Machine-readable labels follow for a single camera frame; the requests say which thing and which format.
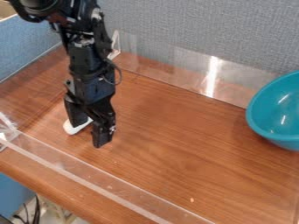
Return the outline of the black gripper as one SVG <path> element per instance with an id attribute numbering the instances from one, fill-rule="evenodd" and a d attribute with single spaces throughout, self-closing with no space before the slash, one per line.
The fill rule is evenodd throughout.
<path id="1" fill-rule="evenodd" d="M 117 92 L 115 70 L 73 74 L 65 82 L 65 106 L 74 128 L 93 119 L 93 143 L 97 148 L 113 141 L 117 131 L 117 113 L 111 98 Z"/>

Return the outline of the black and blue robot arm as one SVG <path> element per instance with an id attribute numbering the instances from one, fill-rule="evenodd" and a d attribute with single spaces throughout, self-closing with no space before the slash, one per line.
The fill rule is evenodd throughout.
<path id="1" fill-rule="evenodd" d="M 111 98 L 117 92 L 113 40 L 109 36 L 105 13 L 98 0 L 6 0 L 21 18 L 33 23 L 49 22 L 61 34 L 70 55 L 71 79 L 65 82 L 65 107 L 69 121 L 65 129 L 78 133 L 93 126 L 97 148 L 113 141 L 117 131 L 117 112 Z"/>

